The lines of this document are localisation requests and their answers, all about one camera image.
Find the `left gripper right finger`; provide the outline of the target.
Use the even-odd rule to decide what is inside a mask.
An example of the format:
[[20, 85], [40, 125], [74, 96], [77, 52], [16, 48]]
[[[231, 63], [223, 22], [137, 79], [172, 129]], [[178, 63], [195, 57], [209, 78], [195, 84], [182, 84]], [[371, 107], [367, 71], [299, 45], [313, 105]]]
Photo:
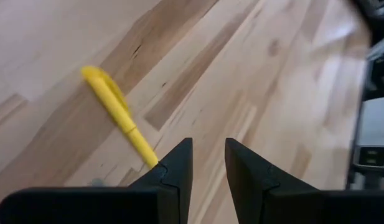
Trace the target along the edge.
[[319, 190], [233, 138], [225, 165], [239, 224], [384, 224], [384, 190]]

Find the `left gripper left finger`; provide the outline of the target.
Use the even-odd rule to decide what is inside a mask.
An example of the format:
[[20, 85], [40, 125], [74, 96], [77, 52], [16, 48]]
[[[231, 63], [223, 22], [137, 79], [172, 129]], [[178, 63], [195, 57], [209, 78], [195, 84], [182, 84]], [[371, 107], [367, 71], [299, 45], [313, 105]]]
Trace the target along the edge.
[[31, 187], [0, 202], [0, 224], [187, 224], [192, 138], [127, 187]]

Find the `bright yellow clip pen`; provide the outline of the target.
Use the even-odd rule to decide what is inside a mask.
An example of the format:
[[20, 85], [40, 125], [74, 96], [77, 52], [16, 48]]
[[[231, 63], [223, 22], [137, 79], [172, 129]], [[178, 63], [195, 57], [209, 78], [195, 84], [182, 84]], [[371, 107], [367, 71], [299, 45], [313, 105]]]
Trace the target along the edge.
[[115, 81], [95, 66], [81, 68], [81, 74], [143, 161], [150, 169], [158, 165], [159, 159], [133, 121], [125, 97]]

